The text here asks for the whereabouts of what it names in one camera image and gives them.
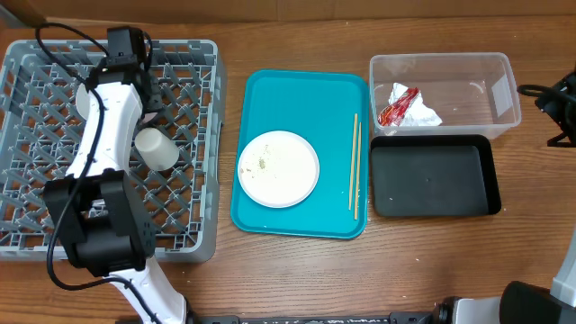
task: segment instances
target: white plate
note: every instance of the white plate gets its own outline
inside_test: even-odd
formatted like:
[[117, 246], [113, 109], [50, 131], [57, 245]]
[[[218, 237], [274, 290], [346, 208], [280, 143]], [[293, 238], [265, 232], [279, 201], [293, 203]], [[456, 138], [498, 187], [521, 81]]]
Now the white plate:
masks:
[[252, 139], [238, 160], [238, 180], [253, 201], [266, 207], [294, 206], [308, 197], [320, 176], [314, 148], [289, 131]]

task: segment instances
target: teal tray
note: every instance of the teal tray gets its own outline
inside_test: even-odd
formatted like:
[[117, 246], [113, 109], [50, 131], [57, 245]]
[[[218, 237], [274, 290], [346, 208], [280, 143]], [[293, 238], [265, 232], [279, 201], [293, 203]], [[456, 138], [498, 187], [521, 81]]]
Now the teal tray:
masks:
[[[354, 220], [354, 201], [348, 210], [355, 113], [362, 123], [358, 220]], [[256, 136], [291, 131], [314, 147], [320, 174], [314, 191], [303, 202], [272, 209], [246, 195], [235, 167], [230, 214], [236, 226], [256, 233], [333, 239], [360, 235], [367, 222], [369, 113], [368, 87], [359, 76], [279, 70], [261, 70], [250, 76], [236, 163]]]

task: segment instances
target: black tray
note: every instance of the black tray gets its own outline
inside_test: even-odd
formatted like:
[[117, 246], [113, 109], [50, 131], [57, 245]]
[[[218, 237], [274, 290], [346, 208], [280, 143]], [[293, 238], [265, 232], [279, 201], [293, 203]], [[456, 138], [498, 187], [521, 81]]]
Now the black tray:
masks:
[[491, 145], [481, 135], [381, 136], [371, 143], [381, 216], [476, 216], [500, 211]]

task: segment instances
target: white cup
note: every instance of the white cup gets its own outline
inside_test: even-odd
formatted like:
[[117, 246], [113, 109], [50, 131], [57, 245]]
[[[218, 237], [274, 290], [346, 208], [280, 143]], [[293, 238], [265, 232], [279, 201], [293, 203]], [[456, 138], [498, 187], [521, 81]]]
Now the white cup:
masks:
[[134, 144], [152, 170], [167, 170], [178, 161], [179, 151], [176, 144], [155, 128], [141, 130], [136, 135]]

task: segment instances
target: white robot part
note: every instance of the white robot part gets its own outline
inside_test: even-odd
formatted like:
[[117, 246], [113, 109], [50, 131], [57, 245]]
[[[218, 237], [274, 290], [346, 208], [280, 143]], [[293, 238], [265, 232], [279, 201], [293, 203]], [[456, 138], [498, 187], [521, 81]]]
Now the white robot part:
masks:
[[[110, 277], [129, 280], [140, 293], [144, 302], [163, 324], [185, 324], [186, 301], [170, 284], [155, 257], [146, 260], [142, 271], [127, 269], [110, 273]], [[144, 311], [134, 294], [121, 283], [112, 283], [130, 302], [144, 324], [151, 324], [151, 318]]]
[[[103, 131], [96, 148], [94, 161], [87, 176], [101, 175], [105, 169], [128, 171], [132, 137], [136, 124], [142, 115], [142, 102], [134, 85], [123, 85], [120, 82], [99, 85], [95, 91], [102, 97], [106, 109]], [[94, 94], [89, 94], [89, 114], [76, 158], [66, 174], [79, 178], [86, 164], [86, 158], [98, 127], [99, 104]]]
[[562, 267], [553, 279], [550, 294], [560, 301], [576, 307], [576, 230]]

